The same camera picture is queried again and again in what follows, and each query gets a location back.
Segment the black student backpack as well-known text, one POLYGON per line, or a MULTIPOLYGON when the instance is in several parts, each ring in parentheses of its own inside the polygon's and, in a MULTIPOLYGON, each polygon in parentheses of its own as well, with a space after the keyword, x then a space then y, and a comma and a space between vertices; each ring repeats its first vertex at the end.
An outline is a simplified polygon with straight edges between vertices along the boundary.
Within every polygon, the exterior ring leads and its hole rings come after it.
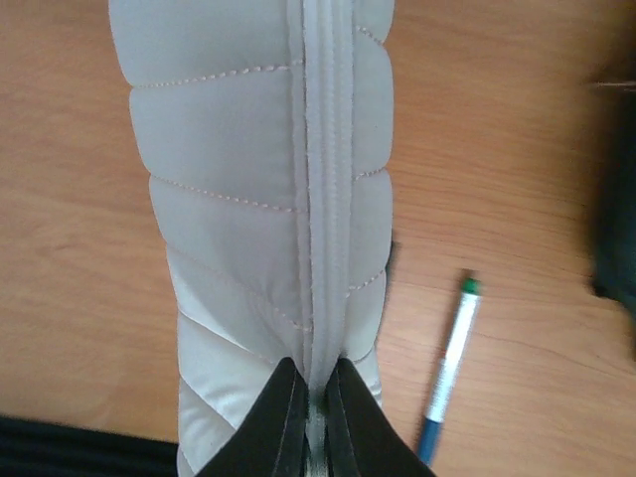
POLYGON ((598 85, 616 93, 598 190, 591 285, 635 318, 635 80, 598 85))

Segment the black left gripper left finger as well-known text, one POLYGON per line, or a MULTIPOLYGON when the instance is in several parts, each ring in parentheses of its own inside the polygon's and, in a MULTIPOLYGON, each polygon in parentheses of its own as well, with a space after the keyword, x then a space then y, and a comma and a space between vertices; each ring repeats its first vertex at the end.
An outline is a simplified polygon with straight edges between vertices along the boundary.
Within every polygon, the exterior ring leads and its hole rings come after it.
POLYGON ((299 477, 306 469, 308 389, 292 359, 282 359, 234 436, 200 477, 299 477))

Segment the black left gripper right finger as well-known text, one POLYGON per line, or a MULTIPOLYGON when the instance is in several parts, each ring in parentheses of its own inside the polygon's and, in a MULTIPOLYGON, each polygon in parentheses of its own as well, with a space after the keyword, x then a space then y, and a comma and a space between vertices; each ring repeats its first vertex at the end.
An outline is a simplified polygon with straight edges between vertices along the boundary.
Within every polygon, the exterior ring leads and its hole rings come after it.
POLYGON ((338 360, 325 397, 331 476, 434 476, 397 435, 350 360, 338 360))

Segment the beige pencil case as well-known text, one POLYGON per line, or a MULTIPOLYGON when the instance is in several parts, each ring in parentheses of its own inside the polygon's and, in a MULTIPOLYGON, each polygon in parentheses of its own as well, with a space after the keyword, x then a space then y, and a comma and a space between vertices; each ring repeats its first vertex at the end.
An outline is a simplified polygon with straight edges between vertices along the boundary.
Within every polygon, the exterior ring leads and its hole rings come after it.
POLYGON ((373 398, 392 244, 391 1, 113 1, 110 28, 178 308, 178 472, 234 435, 277 363, 327 474, 340 358, 373 398))

